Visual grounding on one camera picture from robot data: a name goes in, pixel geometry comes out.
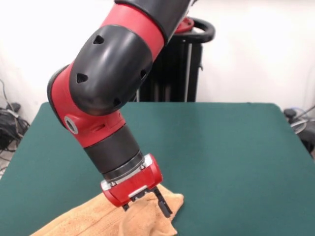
towel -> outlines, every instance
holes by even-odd
[[[184,202],[182,194],[174,194],[162,185],[158,188],[173,214],[165,218],[154,193],[148,193],[125,212],[113,206],[103,195],[57,217],[31,236],[174,236],[172,220]]]

green table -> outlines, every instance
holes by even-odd
[[[315,165],[272,104],[132,103],[122,112],[182,236],[314,236]],[[0,234],[29,235],[101,192],[102,177],[43,104],[0,180]]]

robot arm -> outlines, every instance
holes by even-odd
[[[76,59],[50,80],[47,93],[60,123],[104,176],[102,190],[117,207],[154,192],[162,175],[143,155],[119,109],[135,95],[162,48],[195,0],[115,0]]]

